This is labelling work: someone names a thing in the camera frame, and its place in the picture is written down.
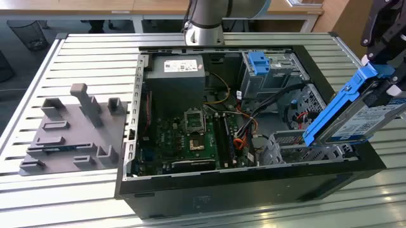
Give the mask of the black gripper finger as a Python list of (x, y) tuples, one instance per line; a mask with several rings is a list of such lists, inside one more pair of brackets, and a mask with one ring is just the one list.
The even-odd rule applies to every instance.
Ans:
[(367, 16), (360, 45), (367, 48), (367, 59), (373, 64), (388, 61), (383, 34), (391, 26), (393, 19), (392, 0), (373, 0)]
[(406, 21), (395, 22), (379, 39), (383, 45), (380, 60), (393, 67), (393, 73), (381, 83), (383, 95), (406, 95)]

